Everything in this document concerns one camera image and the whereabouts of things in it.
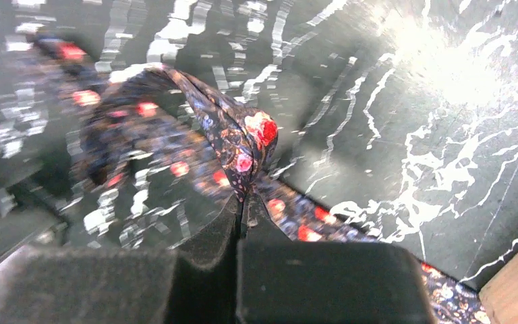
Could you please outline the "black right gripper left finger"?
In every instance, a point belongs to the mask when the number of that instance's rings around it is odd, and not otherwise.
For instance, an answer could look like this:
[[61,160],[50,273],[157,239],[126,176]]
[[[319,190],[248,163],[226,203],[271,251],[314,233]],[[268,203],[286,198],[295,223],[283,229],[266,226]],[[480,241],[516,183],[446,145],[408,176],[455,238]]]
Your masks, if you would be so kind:
[[0,264],[0,323],[233,323],[241,207],[173,249],[23,246]]

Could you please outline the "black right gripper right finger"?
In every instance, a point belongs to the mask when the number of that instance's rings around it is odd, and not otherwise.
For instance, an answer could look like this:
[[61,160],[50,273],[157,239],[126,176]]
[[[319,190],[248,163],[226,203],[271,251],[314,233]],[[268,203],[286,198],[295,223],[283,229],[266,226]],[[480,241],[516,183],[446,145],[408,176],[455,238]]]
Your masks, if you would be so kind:
[[415,257],[370,242],[249,238],[235,205],[237,323],[434,323]]

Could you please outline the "dark paisley red-dotted tie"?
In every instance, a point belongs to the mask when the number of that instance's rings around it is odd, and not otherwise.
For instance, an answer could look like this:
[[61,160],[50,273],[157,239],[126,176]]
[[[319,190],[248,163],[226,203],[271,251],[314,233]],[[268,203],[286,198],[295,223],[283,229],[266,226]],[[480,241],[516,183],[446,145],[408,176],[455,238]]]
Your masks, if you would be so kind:
[[80,152],[72,171],[84,188],[120,187],[134,150],[150,153],[158,164],[186,163],[196,150],[194,134],[185,136],[186,148],[175,148],[175,121],[154,102],[164,89],[174,88],[192,108],[203,132],[204,152],[212,162],[214,174],[204,178],[201,186],[216,184],[230,190],[239,205],[258,194],[270,220],[294,240],[374,242],[266,173],[278,138],[269,114],[163,63],[146,66],[122,81],[110,81],[77,45],[43,31],[28,40],[48,59],[41,65],[45,72],[65,76],[61,96],[80,109]]

